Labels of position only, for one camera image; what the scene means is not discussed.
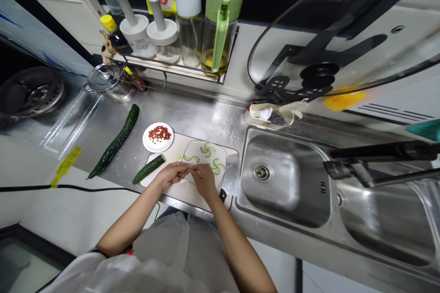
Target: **power cord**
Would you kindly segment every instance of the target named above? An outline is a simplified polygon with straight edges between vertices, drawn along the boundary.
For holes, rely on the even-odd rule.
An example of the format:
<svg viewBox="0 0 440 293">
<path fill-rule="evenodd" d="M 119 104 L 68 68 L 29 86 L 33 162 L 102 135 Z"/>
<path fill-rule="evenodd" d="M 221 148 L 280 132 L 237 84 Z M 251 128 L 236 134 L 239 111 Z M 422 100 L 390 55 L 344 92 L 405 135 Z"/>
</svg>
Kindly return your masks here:
<svg viewBox="0 0 440 293">
<path fill-rule="evenodd" d="M 16 191 L 31 191 L 31 190 L 44 190 L 44 189 L 50 189 L 52 186 L 50 184 L 48 185 L 24 185 L 19 187 L 0 187 L 0 192 L 16 192 Z M 100 192 L 100 191 L 110 191 L 110 190 L 126 190 L 131 191 L 134 193 L 137 193 L 140 195 L 141 193 L 139 191 L 131 190 L 128 188 L 102 188 L 102 189 L 87 189 L 83 187 L 79 187 L 76 185 L 71 184 L 59 184 L 56 187 L 57 189 L 74 189 L 74 190 L 80 190 L 85 192 Z M 160 211 L 160 204 L 157 203 L 157 206 L 159 207 L 156 212 L 156 216 L 154 217 L 154 220 L 156 221 L 157 215 Z"/>
</svg>

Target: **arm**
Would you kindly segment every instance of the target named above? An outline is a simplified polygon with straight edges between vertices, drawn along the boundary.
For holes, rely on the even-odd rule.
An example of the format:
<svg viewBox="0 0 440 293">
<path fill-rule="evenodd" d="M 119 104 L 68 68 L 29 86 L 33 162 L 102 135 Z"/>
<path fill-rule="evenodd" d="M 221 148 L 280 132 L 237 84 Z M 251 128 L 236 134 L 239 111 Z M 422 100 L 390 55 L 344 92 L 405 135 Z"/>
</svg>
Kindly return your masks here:
<svg viewBox="0 0 440 293">
<path fill-rule="evenodd" d="M 202 172 L 202 177 L 199 177 L 196 170 Z M 201 164 L 191 167 L 191 175 L 197 190 L 208 203 L 217 222 L 231 272 L 240 291 L 276 292 L 275 285 L 257 252 L 243 235 L 217 194 L 214 173 L 209 165 Z"/>
<path fill-rule="evenodd" d="M 122 253 L 141 233 L 151 211 L 162 193 L 185 176 L 187 165 L 168 164 L 154 180 L 107 230 L 96 245 L 96 249 L 109 257 Z"/>
</svg>

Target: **plate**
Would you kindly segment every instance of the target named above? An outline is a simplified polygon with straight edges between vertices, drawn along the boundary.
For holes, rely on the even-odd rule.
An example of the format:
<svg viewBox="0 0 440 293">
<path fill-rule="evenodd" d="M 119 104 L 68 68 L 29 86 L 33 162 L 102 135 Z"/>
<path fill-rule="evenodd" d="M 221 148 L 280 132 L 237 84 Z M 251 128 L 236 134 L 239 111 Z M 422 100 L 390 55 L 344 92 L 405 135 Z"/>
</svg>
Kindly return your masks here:
<svg viewBox="0 0 440 293">
<path fill-rule="evenodd" d="M 157 126 L 164 126 L 165 128 L 168 129 L 168 132 L 171 133 L 171 137 L 169 140 L 151 140 L 148 137 L 150 130 L 156 128 Z M 168 149 L 171 146 L 171 144 L 173 144 L 173 141 L 174 141 L 174 131 L 169 125 L 167 125 L 165 123 L 155 123 L 155 124 L 148 126 L 148 128 L 145 130 L 145 132 L 143 133 L 143 136 L 142 136 L 143 146 L 148 151 L 154 152 L 154 153 L 165 151 L 166 149 Z"/>
<path fill-rule="evenodd" d="M 218 188 L 225 174 L 226 167 L 226 151 L 210 142 L 193 140 L 189 142 L 185 153 L 183 154 L 183 163 L 193 166 L 197 163 L 208 163 L 214 172 L 215 187 Z M 195 184 L 193 176 L 188 173 L 185 179 Z"/>
</svg>

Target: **white plate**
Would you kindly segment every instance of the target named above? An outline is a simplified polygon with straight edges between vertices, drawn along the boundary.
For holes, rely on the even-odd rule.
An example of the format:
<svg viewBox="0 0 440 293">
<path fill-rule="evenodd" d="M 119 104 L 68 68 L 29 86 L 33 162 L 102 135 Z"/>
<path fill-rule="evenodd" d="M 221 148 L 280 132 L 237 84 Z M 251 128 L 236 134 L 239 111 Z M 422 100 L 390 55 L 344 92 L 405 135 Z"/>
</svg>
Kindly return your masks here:
<svg viewBox="0 0 440 293">
<path fill-rule="evenodd" d="M 203 153 L 201 147 L 205 147 L 205 144 L 207 142 L 206 141 L 200 141 L 200 140 L 193 140 L 191 142 L 189 142 L 187 149 L 185 150 L 184 153 L 184 157 L 198 157 L 199 158 L 199 164 L 204 164 L 204 163 L 208 163 L 211 165 L 214 165 L 214 160 L 218 159 L 218 164 L 222 164 L 223 167 L 219 168 L 220 172 L 218 175 L 214 175 L 215 178 L 215 187 L 218 188 L 221 184 L 221 181 L 223 179 L 223 175 L 225 174 L 225 166 L 226 166 L 226 151 L 214 144 L 214 143 L 209 143 L 208 146 L 213 148 L 211 149 L 210 152 L 210 157 L 206 157 L 208 154 L 207 153 Z M 197 164 L 197 162 L 195 160 L 186 160 L 186 159 L 182 159 L 183 163 L 187 163 L 190 166 L 193 166 L 195 164 Z M 187 179 L 189 182 L 191 182 L 192 184 L 195 184 L 193 176 L 188 173 L 185 176 L 185 179 Z"/>
<path fill-rule="evenodd" d="M 169 140 L 151 140 L 148 137 L 150 130 L 156 128 L 157 126 L 164 126 L 165 128 L 168 129 L 168 133 L 171 133 L 171 137 Z M 169 125 L 167 125 L 165 123 L 155 123 L 155 124 L 148 126 L 148 128 L 145 130 L 145 132 L 143 133 L 143 136 L 142 136 L 143 146 L 148 151 L 154 152 L 154 153 L 165 151 L 166 149 L 168 149 L 171 146 L 171 144 L 173 144 L 173 141 L 174 141 L 174 131 Z"/>
</svg>

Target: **black cable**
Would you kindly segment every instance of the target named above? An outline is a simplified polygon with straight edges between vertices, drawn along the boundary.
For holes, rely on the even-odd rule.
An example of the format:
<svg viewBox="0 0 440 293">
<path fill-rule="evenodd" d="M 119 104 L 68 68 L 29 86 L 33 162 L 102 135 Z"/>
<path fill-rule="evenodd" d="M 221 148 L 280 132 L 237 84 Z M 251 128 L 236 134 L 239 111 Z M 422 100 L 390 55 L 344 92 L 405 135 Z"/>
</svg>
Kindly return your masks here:
<svg viewBox="0 0 440 293">
<path fill-rule="evenodd" d="M 18 187 L 0 187 L 0 192 L 15 192 L 15 191 L 31 191 L 31 190 L 44 190 L 44 189 L 50 189 L 51 185 L 25 185 L 25 186 L 18 186 Z M 87 189 L 83 187 L 79 187 L 76 185 L 70 185 L 70 184 L 60 184 L 56 187 L 57 189 L 75 189 L 80 191 L 86 191 L 86 192 L 100 192 L 100 191 L 109 191 L 109 190 L 127 190 L 131 192 L 135 192 L 137 194 L 140 194 L 139 191 L 131 190 L 128 188 L 102 188 L 102 189 Z"/>
</svg>

